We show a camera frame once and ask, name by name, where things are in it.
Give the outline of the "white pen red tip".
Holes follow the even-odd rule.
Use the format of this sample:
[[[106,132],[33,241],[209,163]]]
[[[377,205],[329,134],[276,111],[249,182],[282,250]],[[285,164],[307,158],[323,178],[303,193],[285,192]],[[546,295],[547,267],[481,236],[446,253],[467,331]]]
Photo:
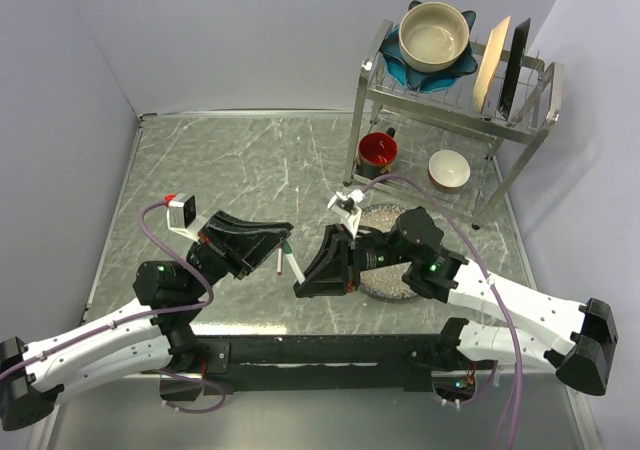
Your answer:
[[[276,261],[276,273],[278,276],[283,273],[283,265],[284,265],[284,251],[282,248],[277,250],[277,261]]]

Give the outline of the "white pen green tip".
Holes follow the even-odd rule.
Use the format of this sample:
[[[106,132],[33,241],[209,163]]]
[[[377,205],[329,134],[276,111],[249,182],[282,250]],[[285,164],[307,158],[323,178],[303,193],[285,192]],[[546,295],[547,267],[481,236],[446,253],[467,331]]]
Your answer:
[[[292,272],[293,272],[293,274],[294,274],[294,276],[296,278],[296,281],[299,284],[303,284],[304,281],[305,281],[305,275],[304,275],[303,271],[301,270],[301,268],[300,268],[300,266],[299,266],[299,264],[298,264],[298,262],[297,262],[297,260],[296,260],[296,258],[294,256],[293,250],[292,250],[292,252],[290,254],[286,254],[284,252],[284,256],[285,256],[286,261],[287,261],[289,267],[291,268],[291,270],[292,270]]]

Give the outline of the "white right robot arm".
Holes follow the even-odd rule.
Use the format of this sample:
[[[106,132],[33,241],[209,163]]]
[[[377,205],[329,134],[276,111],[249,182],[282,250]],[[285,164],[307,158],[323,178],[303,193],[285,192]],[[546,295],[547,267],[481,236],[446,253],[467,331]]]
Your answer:
[[[422,207],[399,215],[382,232],[362,227],[351,233],[328,225],[318,253],[293,286],[299,298],[343,296],[364,272],[405,265],[403,282],[417,295],[502,321],[502,326],[456,319],[437,345],[449,368],[492,360],[551,369],[565,385],[592,396],[608,386],[618,333],[611,307],[552,297],[501,277],[480,263],[445,248],[443,231]]]

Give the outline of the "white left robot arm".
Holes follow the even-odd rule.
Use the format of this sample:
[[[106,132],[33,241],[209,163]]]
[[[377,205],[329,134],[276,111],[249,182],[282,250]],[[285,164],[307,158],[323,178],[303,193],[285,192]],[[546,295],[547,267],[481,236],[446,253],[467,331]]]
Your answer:
[[[147,371],[181,379],[202,349],[191,322],[214,301],[215,285],[242,279],[290,237],[288,222],[251,222],[224,211],[174,216],[165,201],[139,214],[143,233],[168,258],[145,261],[129,303],[45,340],[1,344],[1,426],[29,427],[78,393]]]

